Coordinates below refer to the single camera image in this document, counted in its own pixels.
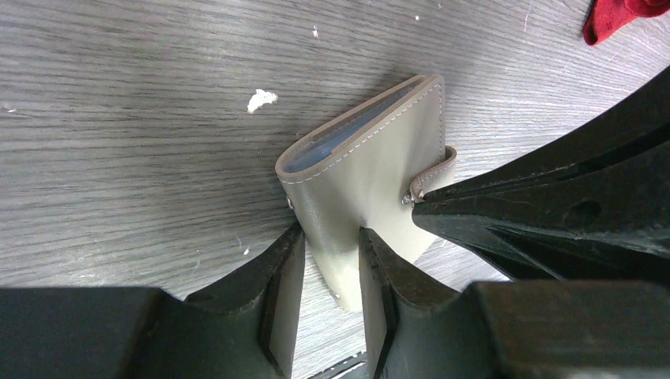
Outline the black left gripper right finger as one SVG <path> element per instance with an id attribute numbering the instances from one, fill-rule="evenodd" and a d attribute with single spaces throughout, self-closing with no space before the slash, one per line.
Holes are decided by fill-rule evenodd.
<path id="1" fill-rule="evenodd" d="M 644 282 L 486 282 L 463 291 L 359 232 L 373 378 L 666 378 L 669 292 Z"/>

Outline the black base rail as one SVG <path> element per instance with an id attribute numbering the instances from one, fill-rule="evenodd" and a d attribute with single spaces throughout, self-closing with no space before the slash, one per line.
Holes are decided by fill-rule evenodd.
<path id="1" fill-rule="evenodd" d="M 367 352 L 361 351 L 345 358 L 333 366 L 309 377 L 309 379 L 368 379 Z"/>

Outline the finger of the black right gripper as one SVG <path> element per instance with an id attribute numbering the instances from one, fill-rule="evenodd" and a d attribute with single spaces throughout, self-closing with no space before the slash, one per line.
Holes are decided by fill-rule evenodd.
<path id="1" fill-rule="evenodd" d="M 513 280 L 669 284 L 669 72 L 585 125 L 430 192 L 426 231 Z"/>

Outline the red cloth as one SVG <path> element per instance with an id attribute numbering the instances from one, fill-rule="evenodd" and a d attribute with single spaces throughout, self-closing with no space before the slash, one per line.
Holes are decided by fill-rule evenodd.
<path id="1" fill-rule="evenodd" d="M 638 18 L 654 18 L 669 11 L 669 0 L 595 0 L 582 28 L 589 46 L 604 42 L 614 32 Z"/>

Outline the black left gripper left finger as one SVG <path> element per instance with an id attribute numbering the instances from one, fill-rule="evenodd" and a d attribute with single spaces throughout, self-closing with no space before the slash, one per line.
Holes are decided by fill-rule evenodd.
<path id="1" fill-rule="evenodd" d="M 291 225 L 179 300 L 153 287 L 1 290 L 4 378 L 288 378 L 305 267 Z"/>

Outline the taupe leather card holder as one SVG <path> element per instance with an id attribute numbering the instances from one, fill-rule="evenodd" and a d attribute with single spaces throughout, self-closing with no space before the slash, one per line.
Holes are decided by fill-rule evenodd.
<path id="1" fill-rule="evenodd" d="M 319 126 L 287 148 L 275 172 L 335 303 L 362 308 L 359 229 L 414 262 L 434 236 L 412 221 L 431 191 L 454 181 L 444 80 L 412 77 Z"/>

